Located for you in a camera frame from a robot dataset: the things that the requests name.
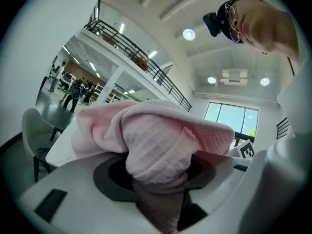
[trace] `white chair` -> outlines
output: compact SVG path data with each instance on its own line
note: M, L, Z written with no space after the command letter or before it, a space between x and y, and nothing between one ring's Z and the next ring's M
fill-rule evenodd
M27 157L34 163L35 182L38 181L39 170L44 168L39 166L42 163L48 173L51 167L45 161L45 157L54 144L53 139L56 132L61 129L45 121L36 108L29 108L23 115L22 135Z

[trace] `ceiling light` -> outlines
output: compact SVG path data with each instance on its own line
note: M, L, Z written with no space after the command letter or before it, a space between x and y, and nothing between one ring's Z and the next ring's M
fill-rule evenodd
M192 41L195 39L195 32L191 29L186 29L183 31L183 36L187 41Z
M262 86L268 86L270 84L270 79L267 77L264 77L261 79L260 83Z
M156 55L157 54L157 51L153 51L149 56L148 56L148 58L150 59L150 58L152 58L154 55Z
M68 54L70 54L69 51L67 50L67 48L65 48L65 46L63 46L63 48L65 49L65 51L66 51Z
M120 26L120 29L119 29L119 33L122 34L122 31L123 31L124 26L125 26L125 25L122 23L121 26Z
M208 82L209 82L210 84L215 84L215 83L216 83L216 79L215 79L214 77L209 77L209 78L208 78Z
M96 68L94 67L93 63L92 62L89 62L91 67L94 69L94 71L96 71Z
M74 57L74 60L75 60L78 64L80 64L79 61L77 61L77 59L76 59L75 57Z

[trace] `window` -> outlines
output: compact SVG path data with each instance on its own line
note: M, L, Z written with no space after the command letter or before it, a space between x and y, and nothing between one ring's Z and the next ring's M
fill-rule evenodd
M222 103L209 103L205 120L228 125L235 132L254 137L258 123L258 110L246 107L231 106Z

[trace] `backpack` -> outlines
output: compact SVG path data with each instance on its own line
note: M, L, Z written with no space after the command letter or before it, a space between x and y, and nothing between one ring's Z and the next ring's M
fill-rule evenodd
M80 89L81 89L81 86L78 86L78 85L75 85L72 88L72 98L73 99L78 99L79 98L79 96L80 96Z

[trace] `floor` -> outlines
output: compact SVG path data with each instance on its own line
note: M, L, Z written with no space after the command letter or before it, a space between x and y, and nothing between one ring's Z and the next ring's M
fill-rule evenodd
M50 85L51 82L47 80L42 91L38 93L35 107L46 121L65 129L76 119L77 113L85 106L78 103L74 113L69 111L72 106L71 102L68 105L69 110L63 108L59 105L59 100L63 98L65 93L57 88L54 93L48 92ZM18 199L27 188L35 183L33 163L26 156L22 139L0 157L0 167L8 189L15 199Z

